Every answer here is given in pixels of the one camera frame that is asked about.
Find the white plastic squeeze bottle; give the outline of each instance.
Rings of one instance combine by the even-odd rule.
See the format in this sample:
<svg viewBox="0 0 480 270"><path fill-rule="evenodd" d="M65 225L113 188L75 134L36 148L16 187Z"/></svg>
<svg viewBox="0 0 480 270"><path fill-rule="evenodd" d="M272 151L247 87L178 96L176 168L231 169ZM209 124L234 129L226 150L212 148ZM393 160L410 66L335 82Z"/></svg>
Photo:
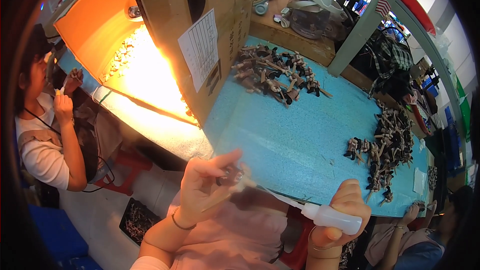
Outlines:
<svg viewBox="0 0 480 270"><path fill-rule="evenodd" d="M313 203L305 203L305 205L294 201L285 196L273 193L267 188L263 188L268 193L275 196L278 200L283 201L293 207L299 208L303 216L312 219L313 223L318 226L336 227L347 235L355 235L362 225L362 218L358 216L340 213L329 205L316 205Z"/></svg>

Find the person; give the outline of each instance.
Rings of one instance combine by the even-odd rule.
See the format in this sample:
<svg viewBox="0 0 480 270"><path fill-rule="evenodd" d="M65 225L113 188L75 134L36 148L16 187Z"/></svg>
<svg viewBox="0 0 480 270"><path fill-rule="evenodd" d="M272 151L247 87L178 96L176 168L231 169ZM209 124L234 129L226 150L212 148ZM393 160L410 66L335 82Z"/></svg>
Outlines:
<svg viewBox="0 0 480 270"><path fill-rule="evenodd" d="M409 231L407 225L417 218L419 207L413 204L405 216L394 224L375 225L365 257L367 269L429 270L441 259L445 248L473 201L473 189L465 185L449 196L447 207L436 230L428 229L437 207L436 200L426 212L422 226Z"/></svg>
<svg viewBox="0 0 480 270"><path fill-rule="evenodd" d="M270 262L278 255L286 214L239 211L233 200L205 209L229 192L215 178L225 176L221 168L236 165L241 156L242 151L236 149L210 160L188 162L176 198L178 206L174 199L169 215L145 233L130 270L277 269ZM309 235L306 270L337 270L342 245L359 236L369 221L371 209L364 204L356 179L340 184L330 206L361 217L361 228L356 235L346 235L335 227L315 226Z"/></svg>
<svg viewBox="0 0 480 270"><path fill-rule="evenodd" d="M111 138L111 146L103 146L104 152L100 157L97 150L92 150L87 156L83 153L86 147L95 147L96 144L91 142L98 141L99 136L93 132L98 130L98 119L91 129L81 126L86 123L82 119L73 121L71 97L83 83L81 70L75 73L75 79L73 72L67 75L64 94L55 94L51 84L46 82L46 57L51 49L43 27L36 24L21 60L15 94L15 130L21 167L40 182L57 189L82 191L87 182L106 175L105 164L99 160L108 159L114 151L111 148L118 147L121 138L119 141L119 136L111 134L111 130L106 128L104 133L110 136L100 139ZM83 136L83 147L76 131Z"/></svg>

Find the hand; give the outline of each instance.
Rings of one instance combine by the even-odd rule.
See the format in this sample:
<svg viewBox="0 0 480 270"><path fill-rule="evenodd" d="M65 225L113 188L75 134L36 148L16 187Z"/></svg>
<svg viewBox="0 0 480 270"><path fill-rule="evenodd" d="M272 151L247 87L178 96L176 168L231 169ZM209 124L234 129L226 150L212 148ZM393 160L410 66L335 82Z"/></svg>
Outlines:
<svg viewBox="0 0 480 270"><path fill-rule="evenodd" d="M75 89L77 89L83 84L84 73L82 69L77 70L77 68L73 68L70 71L70 73L67 75L67 78L65 80L67 82L65 83L64 93L72 94L75 91Z"/></svg>
<svg viewBox="0 0 480 270"><path fill-rule="evenodd" d="M72 123L74 104L67 95L56 95L53 99L53 111L60 127Z"/></svg>
<svg viewBox="0 0 480 270"><path fill-rule="evenodd" d="M316 246L337 247L350 242L360 236L372 213L372 209L363 202L359 181L356 179L347 179L340 184L330 206L341 213L361 217L360 229L355 235L348 235L336 227L317 226L311 235Z"/></svg>
<svg viewBox="0 0 480 270"><path fill-rule="evenodd" d="M220 168L230 163L237 165L241 157L242 151L236 149L210 160L190 159L181 181L180 208L174 216L178 225L186 228L213 217L220 205L231 196L233 188L214 188L217 187L216 177L225 176L225 172ZM204 211L213 201L218 203Z"/></svg>
<svg viewBox="0 0 480 270"><path fill-rule="evenodd" d="M425 217L431 217L435 214L435 211L437 210L437 200L432 201L429 206L431 206L431 209L427 207L427 212L425 213Z"/></svg>
<svg viewBox="0 0 480 270"><path fill-rule="evenodd" d="M406 211L405 216L398 222L400 225L409 225L413 220L415 220L419 214L420 207L416 204L412 204L408 211Z"/></svg>

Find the black tray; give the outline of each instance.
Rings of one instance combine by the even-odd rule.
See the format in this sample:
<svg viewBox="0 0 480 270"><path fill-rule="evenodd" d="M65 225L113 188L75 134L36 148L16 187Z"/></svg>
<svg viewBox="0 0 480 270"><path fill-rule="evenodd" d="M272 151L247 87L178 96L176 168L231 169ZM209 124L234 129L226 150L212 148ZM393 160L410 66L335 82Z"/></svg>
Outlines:
<svg viewBox="0 0 480 270"><path fill-rule="evenodd" d="M143 203L130 198L120 221L119 228L132 239L133 242L140 246L147 230L160 220L162 219L149 210Z"/></svg>

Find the white shirt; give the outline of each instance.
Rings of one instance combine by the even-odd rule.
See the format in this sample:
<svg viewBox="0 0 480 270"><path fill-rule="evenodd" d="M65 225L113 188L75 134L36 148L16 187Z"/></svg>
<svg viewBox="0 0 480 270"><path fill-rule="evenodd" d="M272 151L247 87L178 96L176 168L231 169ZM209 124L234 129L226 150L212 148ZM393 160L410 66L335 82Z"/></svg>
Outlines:
<svg viewBox="0 0 480 270"><path fill-rule="evenodd" d="M130 270L169 270L164 262L153 256L139 257L131 266Z"/></svg>
<svg viewBox="0 0 480 270"><path fill-rule="evenodd" d="M55 117L52 97L49 94L41 93L37 100L45 110L45 113L39 116L40 119L51 125ZM25 120L15 117L15 127L17 140L25 131L50 129L37 118ZM70 170L63 158L63 147L56 146L50 141L32 140L22 147L20 157L28 173L39 181L57 189L66 190L68 188Z"/></svg>

